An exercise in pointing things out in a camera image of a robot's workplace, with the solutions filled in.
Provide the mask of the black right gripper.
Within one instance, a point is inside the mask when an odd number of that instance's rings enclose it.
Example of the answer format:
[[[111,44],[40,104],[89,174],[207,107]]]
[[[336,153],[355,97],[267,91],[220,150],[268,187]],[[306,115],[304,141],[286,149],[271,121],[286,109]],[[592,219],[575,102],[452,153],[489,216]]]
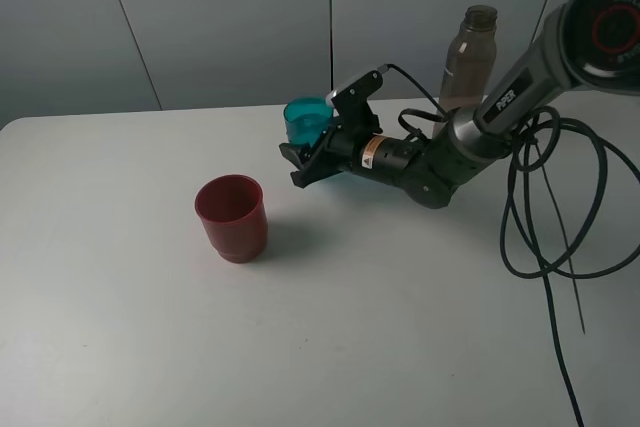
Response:
[[[296,167],[291,179],[299,188],[341,173],[375,182],[407,182],[415,176],[415,144],[381,133],[353,137],[332,126],[320,141],[284,142],[279,151]]]

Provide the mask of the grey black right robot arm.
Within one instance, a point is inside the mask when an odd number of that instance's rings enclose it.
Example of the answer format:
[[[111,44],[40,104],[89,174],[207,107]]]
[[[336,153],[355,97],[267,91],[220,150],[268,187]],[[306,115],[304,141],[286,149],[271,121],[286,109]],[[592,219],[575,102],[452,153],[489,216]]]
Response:
[[[326,98],[336,115],[312,144],[282,143],[299,188],[349,172],[403,190],[431,209],[515,147],[517,127],[533,110],[579,86],[619,95],[639,92],[639,0],[568,0],[545,20],[538,38],[478,105],[428,114],[444,129],[386,137],[369,97],[390,65],[370,70]]]

